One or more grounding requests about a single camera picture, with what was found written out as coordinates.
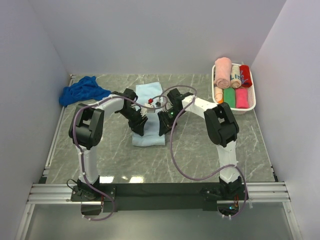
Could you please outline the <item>light blue towel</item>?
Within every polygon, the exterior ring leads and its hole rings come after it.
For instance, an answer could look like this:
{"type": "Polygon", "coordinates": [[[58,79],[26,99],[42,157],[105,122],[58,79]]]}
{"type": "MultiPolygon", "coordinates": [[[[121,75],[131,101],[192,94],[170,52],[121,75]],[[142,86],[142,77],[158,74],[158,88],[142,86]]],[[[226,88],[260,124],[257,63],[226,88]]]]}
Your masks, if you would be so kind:
{"type": "MultiPolygon", "coordinates": [[[[157,100],[160,103],[162,99],[153,99],[153,97],[160,96],[163,92],[162,86],[159,82],[148,84],[141,84],[135,87],[135,93],[138,96],[137,103],[146,107],[156,108],[157,100]]],[[[137,133],[132,134],[132,145],[135,147],[150,147],[150,146],[164,146],[166,144],[165,135],[159,135],[160,121],[158,112],[160,109],[151,110],[142,108],[142,115],[147,117],[147,121],[143,127],[143,136],[137,133]]]]}

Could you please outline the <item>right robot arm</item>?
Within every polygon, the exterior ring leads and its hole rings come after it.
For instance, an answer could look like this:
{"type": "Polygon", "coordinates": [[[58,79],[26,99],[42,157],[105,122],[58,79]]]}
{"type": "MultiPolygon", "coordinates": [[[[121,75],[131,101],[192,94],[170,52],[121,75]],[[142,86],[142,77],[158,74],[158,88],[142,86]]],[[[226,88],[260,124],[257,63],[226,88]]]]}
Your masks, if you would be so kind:
{"type": "Polygon", "coordinates": [[[247,200],[246,180],[237,166],[236,158],[236,141],[240,129],[230,106],[226,102],[220,104],[209,102],[190,92],[181,94],[176,88],[171,90],[167,97],[172,107],[157,113],[159,135],[162,136],[170,132],[170,138],[172,139],[179,117],[185,112],[193,113],[204,119],[208,137],[217,148],[220,164],[220,168],[208,176],[191,177],[178,167],[171,149],[171,159],[178,172],[193,181],[204,181],[215,174],[219,174],[219,188],[215,192],[218,199],[233,200],[240,195],[240,191],[243,191],[244,200],[247,200]]]}

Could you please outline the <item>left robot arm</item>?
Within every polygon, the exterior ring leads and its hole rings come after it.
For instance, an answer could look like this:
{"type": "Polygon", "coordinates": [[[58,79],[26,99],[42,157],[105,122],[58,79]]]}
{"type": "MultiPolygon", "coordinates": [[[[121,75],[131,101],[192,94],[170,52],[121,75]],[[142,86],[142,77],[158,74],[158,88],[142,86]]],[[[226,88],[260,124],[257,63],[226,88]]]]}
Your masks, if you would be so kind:
{"type": "Polygon", "coordinates": [[[79,162],[75,194],[83,194],[89,201],[95,201],[100,197],[97,145],[103,135],[106,117],[119,113],[128,120],[128,126],[133,133],[144,135],[144,126],[148,118],[141,109],[135,109],[134,102],[137,100],[137,94],[127,88],[123,93],[114,91],[92,105],[80,103],[76,107],[68,132],[76,147],[79,162]]]}

